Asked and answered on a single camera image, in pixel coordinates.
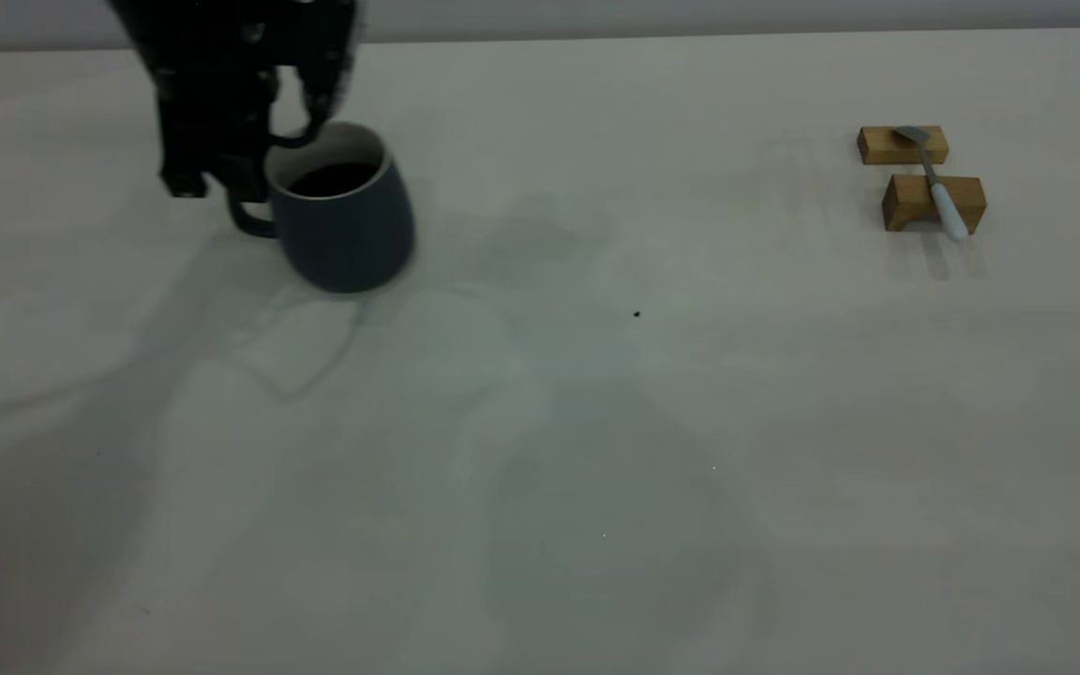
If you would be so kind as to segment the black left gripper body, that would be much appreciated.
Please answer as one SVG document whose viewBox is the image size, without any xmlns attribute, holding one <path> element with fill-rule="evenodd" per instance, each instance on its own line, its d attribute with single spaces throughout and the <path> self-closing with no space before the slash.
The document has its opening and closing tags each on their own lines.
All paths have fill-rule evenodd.
<svg viewBox="0 0 1080 675">
<path fill-rule="evenodd" d="M 338 98 L 357 48 L 355 1 L 112 1 L 158 94 L 206 96 L 295 71 L 305 98 Z"/>
</svg>

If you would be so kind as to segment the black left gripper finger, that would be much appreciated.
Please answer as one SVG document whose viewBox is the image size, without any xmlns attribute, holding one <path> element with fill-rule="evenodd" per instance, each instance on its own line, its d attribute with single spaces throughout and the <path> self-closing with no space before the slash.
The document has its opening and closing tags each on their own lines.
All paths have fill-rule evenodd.
<svg viewBox="0 0 1080 675">
<path fill-rule="evenodd" d="M 211 106 L 205 96 L 159 94 L 162 161 L 159 176 L 175 198 L 204 198 L 207 124 Z"/>
<path fill-rule="evenodd" d="M 241 203 L 267 201 L 264 162 L 270 141 L 274 91 L 215 91 L 213 176 Z"/>
</svg>

